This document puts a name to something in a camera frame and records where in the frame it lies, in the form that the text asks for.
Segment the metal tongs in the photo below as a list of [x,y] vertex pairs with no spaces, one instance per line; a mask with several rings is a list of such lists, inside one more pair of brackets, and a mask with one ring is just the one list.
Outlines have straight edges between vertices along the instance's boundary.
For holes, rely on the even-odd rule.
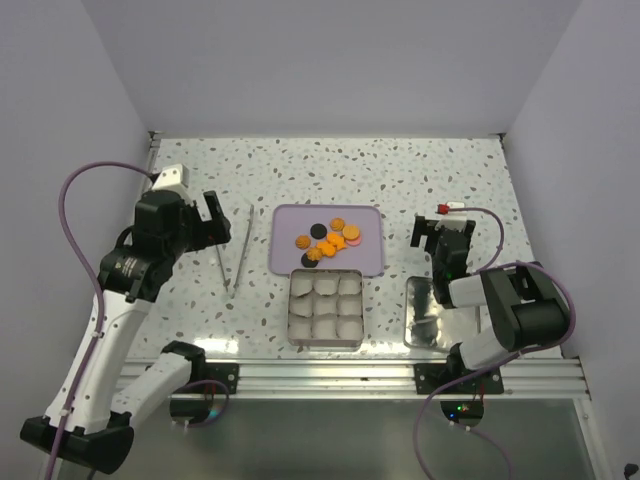
[[220,247],[219,246],[216,247],[216,261],[219,267],[219,271],[222,279],[222,285],[225,292],[229,295],[231,299],[235,297],[236,292],[238,291],[238,288],[239,288],[241,275],[243,273],[243,268],[244,268],[244,264],[247,256],[247,251],[249,249],[249,241],[251,240],[254,217],[255,217],[255,206],[251,204],[249,208],[249,214],[248,214],[248,220],[247,220],[247,229],[245,232],[245,237],[242,244],[242,250],[241,250],[238,265],[236,268],[236,276],[233,281],[230,281],[227,278],[226,269],[222,259]]

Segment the black round cookie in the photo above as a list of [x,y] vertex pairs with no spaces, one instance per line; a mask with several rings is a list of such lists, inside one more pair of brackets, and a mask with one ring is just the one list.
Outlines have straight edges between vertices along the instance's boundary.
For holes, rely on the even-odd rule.
[[313,224],[310,228],[310,234],[314,239],[323,239],[327,235],[327,228],[325,225],[320,223]]

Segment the metal cookie tin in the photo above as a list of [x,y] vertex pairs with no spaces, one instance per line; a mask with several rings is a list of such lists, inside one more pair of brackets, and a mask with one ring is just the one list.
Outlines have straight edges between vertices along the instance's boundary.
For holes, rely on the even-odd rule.
[[358,270],[297,269],[289,276],[287,339],[296,347],[355,350],[365,336]]

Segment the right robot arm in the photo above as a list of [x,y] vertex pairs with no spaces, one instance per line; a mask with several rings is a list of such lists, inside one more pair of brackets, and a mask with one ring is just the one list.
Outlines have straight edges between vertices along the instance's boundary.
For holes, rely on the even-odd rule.
[[[406,283],[406,343],[447,354],[443,364],[415,366],[421,393],[472,392],[498,378],[500,367],[518,356],[561,345],[575,328],[570,295],[539,263],[490,260],[469,272],[475,223],[468,212],[441,204],[438,219],[414,221],[410,244],[429,255],[431,275]],[[447,313],[466,309],[487,312],[488,327],[466,340],[447,339]]]

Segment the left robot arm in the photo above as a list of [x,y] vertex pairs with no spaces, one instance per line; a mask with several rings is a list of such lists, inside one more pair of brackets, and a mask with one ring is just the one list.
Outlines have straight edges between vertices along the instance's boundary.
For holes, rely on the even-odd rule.
[[154,364],[122,391],[116,389],[129,348],[180,257],[230,241],[230,223],[215,192],[195,204],[167,189],[144,193],[134,223],[100,263],[97,293],[79,350],[54,401],[24,421],[22,441],[103,474],[124,463],[136,428],[171,394],[211,383],[202,348],[172,341]]

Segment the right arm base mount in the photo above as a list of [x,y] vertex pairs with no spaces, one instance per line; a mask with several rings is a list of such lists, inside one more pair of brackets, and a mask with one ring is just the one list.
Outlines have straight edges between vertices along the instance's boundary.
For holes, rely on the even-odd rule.
[[[444,363],[416,363],[413,365],[413,373],[416,393],[419,395],[428,395],[450,381]],[[497,369],[456,384],[444,393],[500,395],[504,391],[502,375]]]

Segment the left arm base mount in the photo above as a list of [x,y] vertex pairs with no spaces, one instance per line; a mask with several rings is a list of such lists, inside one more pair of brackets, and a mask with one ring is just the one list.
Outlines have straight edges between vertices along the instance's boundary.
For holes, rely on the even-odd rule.
[[191,376],[187,384],[177,390],[177,393],[204,394],[208,397],[225,395],[228,391],[234,395],[237,390],[240,366],[238,363],[206,362]]

